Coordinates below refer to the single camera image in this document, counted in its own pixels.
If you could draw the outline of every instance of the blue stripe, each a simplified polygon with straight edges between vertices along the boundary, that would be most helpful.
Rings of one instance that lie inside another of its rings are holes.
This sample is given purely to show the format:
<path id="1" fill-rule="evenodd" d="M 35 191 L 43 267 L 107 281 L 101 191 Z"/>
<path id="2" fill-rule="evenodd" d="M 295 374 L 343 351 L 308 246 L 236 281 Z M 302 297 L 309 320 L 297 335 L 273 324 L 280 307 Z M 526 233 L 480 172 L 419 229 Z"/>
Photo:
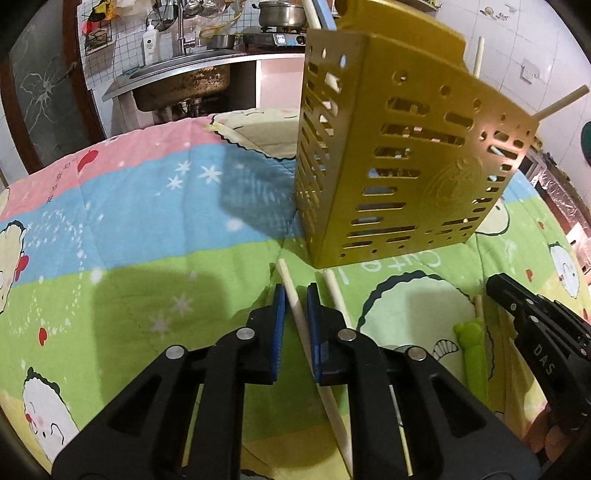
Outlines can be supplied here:
<path id="1" fill-rule="evenodd" d="M 16 217 L 30 258 L 17 285 L 293 236 L 294 164 L 200 145 L 89 180 Z"/>
<path id="2" fill-rule="evenodd" d="M 509 185 L 503 192 L 503 198 L 506 202 L 518 202 L 536 196 L 538 196 L 538 192 L 535 191 L 534 186 L 519 170 L 513 175 Z"/>

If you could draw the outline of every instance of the door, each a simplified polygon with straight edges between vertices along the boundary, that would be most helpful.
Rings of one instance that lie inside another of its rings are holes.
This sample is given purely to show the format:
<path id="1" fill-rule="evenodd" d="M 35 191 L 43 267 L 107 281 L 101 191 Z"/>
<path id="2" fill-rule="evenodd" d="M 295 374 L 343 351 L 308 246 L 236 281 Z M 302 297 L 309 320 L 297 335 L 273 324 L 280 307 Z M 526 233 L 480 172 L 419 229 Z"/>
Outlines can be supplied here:
<path id="1" fill-rule="evenodd" d="M 29 173 L 105 138 L 80 67 L 78 3 L 42 5 L 0 69 L 8 126 Z"/>

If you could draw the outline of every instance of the soap bottle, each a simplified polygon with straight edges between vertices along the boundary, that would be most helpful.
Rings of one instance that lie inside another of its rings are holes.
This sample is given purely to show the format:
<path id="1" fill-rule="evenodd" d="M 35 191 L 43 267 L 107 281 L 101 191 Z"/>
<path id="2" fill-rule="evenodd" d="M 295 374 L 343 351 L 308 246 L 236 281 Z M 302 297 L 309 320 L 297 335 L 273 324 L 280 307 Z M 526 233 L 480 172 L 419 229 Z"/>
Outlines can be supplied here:
<path id="1" fill-rule="evenodd" d="M 160 43 L 158 37 L 160 32 L 152 25 L 152 20 L 148 20 L 148 27 L 144 32 L 142 47 L 144 50 L 144 64 L 152 65 L 160 59 Z"/>

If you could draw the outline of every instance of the red heart print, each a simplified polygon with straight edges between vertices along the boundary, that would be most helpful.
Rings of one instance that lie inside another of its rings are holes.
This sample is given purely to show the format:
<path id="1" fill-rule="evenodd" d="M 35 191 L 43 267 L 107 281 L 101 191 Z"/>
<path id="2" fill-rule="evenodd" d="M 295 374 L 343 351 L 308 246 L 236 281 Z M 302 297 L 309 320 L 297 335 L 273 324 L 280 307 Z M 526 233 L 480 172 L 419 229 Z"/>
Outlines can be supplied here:
<path id="1" fill-rule="evenodd" d="M 18 259 L 17 267 L 14 270 L 14 281 L 18 281 L 18 279 L 21 277 L 21 272 L 27 267 L 28 264 L 28 255 L 22 255 L 21 258 Z"/>
<path id="2" fill-rule="evenodd" d="M 47 330 L 41 327 L 39 328 L 39 344 L 43 346 L 45 340 L 47 340 Z"/>
<path id="3" fill-rule="evenodd" d="M 78 162 L 78 173 L 84 168 L 85 165 L 94 162 L 95 158 L 98 157 L 98 150 L 90 150 L 82 159 Z"/>

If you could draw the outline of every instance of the pot lid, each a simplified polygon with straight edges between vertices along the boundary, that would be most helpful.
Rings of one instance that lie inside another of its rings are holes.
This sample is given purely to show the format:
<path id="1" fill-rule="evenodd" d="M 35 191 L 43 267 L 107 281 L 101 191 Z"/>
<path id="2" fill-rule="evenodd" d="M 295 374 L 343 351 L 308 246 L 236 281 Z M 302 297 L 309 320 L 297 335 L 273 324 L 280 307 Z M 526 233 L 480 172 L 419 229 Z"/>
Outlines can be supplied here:
<path id="1" fill-rule="evenodd" d="M 285 0 L 265 0 L 263 2 L 259 2 L 259 7 L 296 7 L 296 8 L 304 8 L 301 5 L 293 4 L 291 2 L 287 2 Z"/>

